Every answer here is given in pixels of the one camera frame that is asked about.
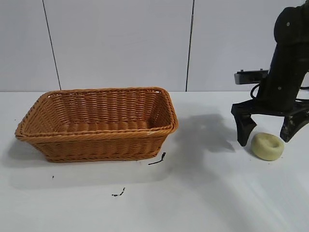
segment white table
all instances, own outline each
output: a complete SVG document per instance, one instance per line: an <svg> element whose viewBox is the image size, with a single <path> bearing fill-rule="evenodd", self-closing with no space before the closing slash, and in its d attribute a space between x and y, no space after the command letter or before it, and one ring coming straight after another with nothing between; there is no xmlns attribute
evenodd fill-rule
<svg viewBox="0 0 309 232"><path fill-rule="evenodd" d="M40 95L0 93L1 231L309 231L309 126L286 145L281 159L252 156L237 143L230 113L231 104L249 93L171 93L180 126L162 147L164 161L151 166L161 156L46 162L14 138ZM254 120L254 132L279 135L282 118ZM122 196L112 196L123 188Z"/></svg>

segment black wire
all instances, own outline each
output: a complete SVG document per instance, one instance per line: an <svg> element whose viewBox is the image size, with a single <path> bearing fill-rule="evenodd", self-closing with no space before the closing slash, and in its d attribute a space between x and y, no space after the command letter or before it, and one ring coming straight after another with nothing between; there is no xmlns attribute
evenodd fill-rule
<svg viewBox="0 0 309 232"><path fill-rule="evenodd" d="M252 99L255 99L256 96L253 95L254 91L256 90L256 88L258 88L260 86L260 84L257 84L256 86L254 86L252 89L251 89L251 92L250 92L250 96L252 97Z"/></svg>

